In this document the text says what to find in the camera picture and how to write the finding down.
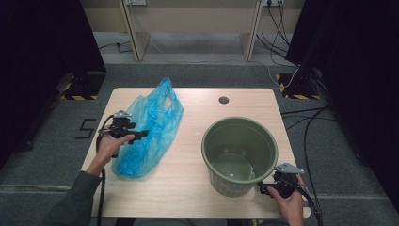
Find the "person's right hand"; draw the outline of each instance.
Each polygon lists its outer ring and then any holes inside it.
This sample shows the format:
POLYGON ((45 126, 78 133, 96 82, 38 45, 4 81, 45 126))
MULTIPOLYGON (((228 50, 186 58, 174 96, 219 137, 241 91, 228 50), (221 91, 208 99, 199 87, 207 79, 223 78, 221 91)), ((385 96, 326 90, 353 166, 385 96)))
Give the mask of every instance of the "person's right hand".
MULTIPOLYGON (((305 183, 302 177, 297 174, 296 178, 298 179, 298 184, 305 190, 305 183)), ((268 186, 267 190, 275 198, 282 216, 288 221, 290 226, 304 225, 303 199, 299 191, 294 191, 290 197, 284 199, 275 188, 268 186)))

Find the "power outlet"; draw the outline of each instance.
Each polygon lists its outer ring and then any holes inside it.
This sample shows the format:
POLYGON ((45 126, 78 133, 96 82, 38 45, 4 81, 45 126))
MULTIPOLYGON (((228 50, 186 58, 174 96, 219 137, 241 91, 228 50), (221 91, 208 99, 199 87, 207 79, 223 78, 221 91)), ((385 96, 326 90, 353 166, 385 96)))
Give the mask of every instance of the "power outlet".
MULTIPOLYGON (((270 7, 279 7, 284 5, 284 0, 270 0, 272 4, 270 7)), ((263 1, 263 5, 267 7, 267 0, 263 1)))
POLYGON ((128 6, 146 6, 146 0, 125 0, 128 6))

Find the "blue plastic bag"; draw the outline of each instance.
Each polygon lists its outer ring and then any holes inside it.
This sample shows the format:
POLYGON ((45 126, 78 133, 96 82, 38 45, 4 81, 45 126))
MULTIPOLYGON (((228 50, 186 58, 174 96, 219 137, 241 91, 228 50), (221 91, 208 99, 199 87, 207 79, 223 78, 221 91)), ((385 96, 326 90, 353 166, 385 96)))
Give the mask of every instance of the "blue plastic bag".
POLYGON ((176 136, 183 107, 164 78, 147 97, 139 96, 127 109, 135 122, 135 131, 149 130, 149 134, 133 144, 120 147, 119 156, 112 163, 112 171, 130 178, 141 177, 159 162, 176 136))

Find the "wooden table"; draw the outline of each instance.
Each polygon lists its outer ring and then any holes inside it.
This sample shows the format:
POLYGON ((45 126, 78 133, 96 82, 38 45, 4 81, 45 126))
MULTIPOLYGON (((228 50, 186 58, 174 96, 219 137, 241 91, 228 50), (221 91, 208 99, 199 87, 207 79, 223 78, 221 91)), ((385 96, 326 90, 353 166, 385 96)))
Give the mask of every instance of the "wooden table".
MULTIPOLYGON (((153 89, 115 89, 100 126, 107 116, 127 109, 137 96, 153 89)), ((175 140, 158 166, 139 179, 116 176, 105 167, 104 217, 113 218, 280 218, 274 199, 261 195, 258 187, 240 198, 217 193, 209 182, 200 144, 206 129, 215 121, 241 116, 263 124, 279 148, 278 164, 295 165, 275 95, 271 89, 174 89, 184 107, 175 140), (221 104, 219 97, 228 97, 221 104)), ((95 139, 83 164, 85 170, 95 155, 95 139)), ((273 183, 269 176, 264 180, 273 183)), ((94 196, 93 216, 98 209, 100 187, 94 196)), ((305 208, 304 217, 310 215, 305 208)))

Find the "wooden desk leg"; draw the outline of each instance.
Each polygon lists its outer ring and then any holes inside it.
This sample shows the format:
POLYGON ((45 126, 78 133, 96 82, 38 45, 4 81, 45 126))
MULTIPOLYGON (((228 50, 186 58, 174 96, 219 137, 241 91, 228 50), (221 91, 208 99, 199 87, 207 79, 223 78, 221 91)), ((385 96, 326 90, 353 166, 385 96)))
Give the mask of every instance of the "wooden desk leg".
POLYGON ((250 33, 241 33, 241 45, 243 46, 244 60, 250 61, 252 58, 253 45, 258 32, 259 21, 261 20, 262 1, 258 0, 253 12, 252 26, 250 33))
POLYGON ((130 37, 130 42, 132 45, 132 50, 135 55, 135 60, 140 61, 144 57, 147 45, 150 40, 150 33, 136 32, 133 26, 133 18, 130 16, 130 11, 124 0, 120 0, 120 9, 122 11, 123 20, 126 24, 126 30, 130 37))

